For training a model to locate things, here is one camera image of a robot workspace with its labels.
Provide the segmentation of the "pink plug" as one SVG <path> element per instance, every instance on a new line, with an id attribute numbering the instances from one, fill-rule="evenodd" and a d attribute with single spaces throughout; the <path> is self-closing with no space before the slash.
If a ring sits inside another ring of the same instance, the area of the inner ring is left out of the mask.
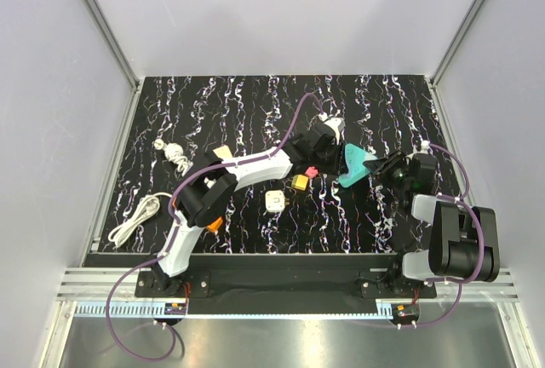
<path id="1" fill-rule="evenodd" d="M 309 179 L 314 179 L 319 175 L 319 171 L 316 167 L 311 166 L 307 168 L 304 175 L 308 177 Z"/>

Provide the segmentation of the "teal triangular power strip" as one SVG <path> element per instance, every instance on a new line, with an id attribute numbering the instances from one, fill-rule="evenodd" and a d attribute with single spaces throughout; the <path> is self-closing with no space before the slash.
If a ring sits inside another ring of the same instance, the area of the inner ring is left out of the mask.
<path id="1" fill-rule="evenodd" d="M 377 160 L 377 156 L 352 143 L 347 143 L 344 148 L 344 159 L 347 173 L 339 175 L 338 181 L 343 188 L 349 188 L 371 172 L 364 164 Z"/>

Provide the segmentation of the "yellow plug adapter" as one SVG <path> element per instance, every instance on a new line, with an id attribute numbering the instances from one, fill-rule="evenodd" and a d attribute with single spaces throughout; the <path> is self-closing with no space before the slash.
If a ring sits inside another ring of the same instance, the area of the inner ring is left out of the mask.
<path id="1" fill-rule="evenodd" d="M 310 182 L 307 175 L 295 175 L 292 179 L 291 186 L 298 191 L 306 191 Z"/>

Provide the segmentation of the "white cube socket adapter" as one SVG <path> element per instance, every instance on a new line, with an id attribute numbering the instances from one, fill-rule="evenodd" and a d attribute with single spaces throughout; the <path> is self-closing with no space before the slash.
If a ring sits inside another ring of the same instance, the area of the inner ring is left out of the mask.
<path id="1" fill-rule="evenodd" d="M 265 193 L 265 207 L 268 213 L 281 213 L 289 205 L 290 200 L 282 190 L 270 190 Z"/>

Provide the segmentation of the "white pink socket adapter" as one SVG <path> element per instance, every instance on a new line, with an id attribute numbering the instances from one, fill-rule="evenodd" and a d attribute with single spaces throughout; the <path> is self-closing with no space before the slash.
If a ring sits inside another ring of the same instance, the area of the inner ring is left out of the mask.
<path id="1" fill-rule="evenodd" d="M 213 150 L 214 154 L 221 159 L 231 158 L 232 152 L 227 145 L 223 145 L 221 147 L 217 147 Z"/>

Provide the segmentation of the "orange power strip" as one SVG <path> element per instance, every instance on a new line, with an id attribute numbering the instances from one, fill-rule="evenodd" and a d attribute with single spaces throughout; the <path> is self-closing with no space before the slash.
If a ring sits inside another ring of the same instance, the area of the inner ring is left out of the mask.
<path id="1" fill-rule="evenodd" d="M 220 216 L 215 221 L 213 221 L 212 223 L 210 223 L 207 226 L 207 230 L 210 231 L 213 234 L 217 234 L 219 232 L 223 222 L 224 222 L 223 218 Z"/>

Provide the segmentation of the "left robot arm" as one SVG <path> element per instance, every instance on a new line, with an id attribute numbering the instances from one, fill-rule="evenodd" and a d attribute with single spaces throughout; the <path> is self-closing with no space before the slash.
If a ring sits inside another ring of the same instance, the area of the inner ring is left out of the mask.
<path id="1" fill-rule="evenodd" d="M 328 118 L 277 147 L 239 158 L 219 158 L 207 152 L 182 178 L 169 202 L 173 224 L 158 253 L 160 270 L 154 286 L 165 296 L 183 288 L 190 256 L 202 231 L 223 217 L 232 195 L 264 181 L 304 175 L 313 167 L 326 175 L 339 175 L 344 142 L 342 118 Z"/>

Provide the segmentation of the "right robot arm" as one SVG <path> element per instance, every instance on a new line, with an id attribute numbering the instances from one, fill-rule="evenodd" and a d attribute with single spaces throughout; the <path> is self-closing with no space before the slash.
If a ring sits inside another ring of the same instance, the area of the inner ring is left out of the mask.
<path id="1" fill-rule="evenodd" d="M 394 152 L 364 161 L 370 176 L 395 193 L 402 209 L 432 227 L 428 248 L 404 253 L 401 266 L 387 275 L 395 296 L 409 295 L 417 280 L 491 283 L 500 271 L 495 211 L 438 195 L 437 166 L 437 159 L 426 153 Z"/>

